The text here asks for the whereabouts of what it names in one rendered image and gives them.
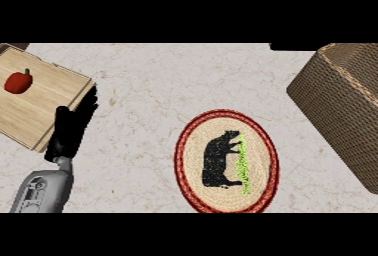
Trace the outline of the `red bell pepper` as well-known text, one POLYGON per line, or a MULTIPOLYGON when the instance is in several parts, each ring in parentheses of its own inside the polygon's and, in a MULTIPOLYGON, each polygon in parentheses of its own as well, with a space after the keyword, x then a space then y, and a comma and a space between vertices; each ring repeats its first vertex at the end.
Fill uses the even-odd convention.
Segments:
POLYGON ((33 75, 30 69, 23 72, 15 72, 8 77, 5 90, 12 94, 23 94, 33 85, 33 75))

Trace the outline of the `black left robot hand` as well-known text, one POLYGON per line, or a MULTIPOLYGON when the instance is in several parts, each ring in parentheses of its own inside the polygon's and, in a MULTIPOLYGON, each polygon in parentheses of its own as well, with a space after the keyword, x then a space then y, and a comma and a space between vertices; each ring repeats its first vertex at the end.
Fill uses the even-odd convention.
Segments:
POLYGON ((57 108, 55 131, 51 137, 45 159, 54 162, 60 157, 75 158, 94 113, 100 107, 98 88, 92 87, 75 110, 57 108))

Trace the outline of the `dark brown object corner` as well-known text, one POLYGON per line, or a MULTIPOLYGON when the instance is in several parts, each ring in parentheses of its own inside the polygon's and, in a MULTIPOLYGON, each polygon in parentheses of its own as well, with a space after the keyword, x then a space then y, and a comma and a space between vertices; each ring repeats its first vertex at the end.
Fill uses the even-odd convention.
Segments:
POLYGON ((0 43, 0 54, 4 53, 4 51, 8 48, 15 48, 20 51, 26 51, 26 49, 29 48, 30 43, 0 43))

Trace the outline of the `wooden cutting board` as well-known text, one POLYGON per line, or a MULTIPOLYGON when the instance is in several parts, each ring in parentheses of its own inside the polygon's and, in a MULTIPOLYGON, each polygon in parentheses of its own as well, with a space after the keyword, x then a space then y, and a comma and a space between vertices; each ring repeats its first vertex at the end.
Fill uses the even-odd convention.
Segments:
POLYGON ((12 45, 0 44, 0 132, 42 152, 51 140, 58 106, 72 110, 95 86, 94 80, 12 45), (4 86, 15 72, 30 69, 33 85, 23 94, 4 86))

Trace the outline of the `oval woven placemat with bear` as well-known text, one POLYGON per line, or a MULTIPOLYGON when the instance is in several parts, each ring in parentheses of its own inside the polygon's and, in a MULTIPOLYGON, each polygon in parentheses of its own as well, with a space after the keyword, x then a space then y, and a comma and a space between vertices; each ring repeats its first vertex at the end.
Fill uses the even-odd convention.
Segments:
POLYGON ((188 123, 176 143, 181 192, 201 213, 261 213, 278 190, 272 139, 241 112, 216 109, 188 123))

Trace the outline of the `brown wicker basket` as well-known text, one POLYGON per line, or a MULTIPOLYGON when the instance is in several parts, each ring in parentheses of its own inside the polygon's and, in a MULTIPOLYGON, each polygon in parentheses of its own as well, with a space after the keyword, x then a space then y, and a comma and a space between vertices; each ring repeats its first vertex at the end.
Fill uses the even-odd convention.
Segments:
POLYGON ((331 43, 287 93, 367 190, 378 195, 378 43, 331 43))

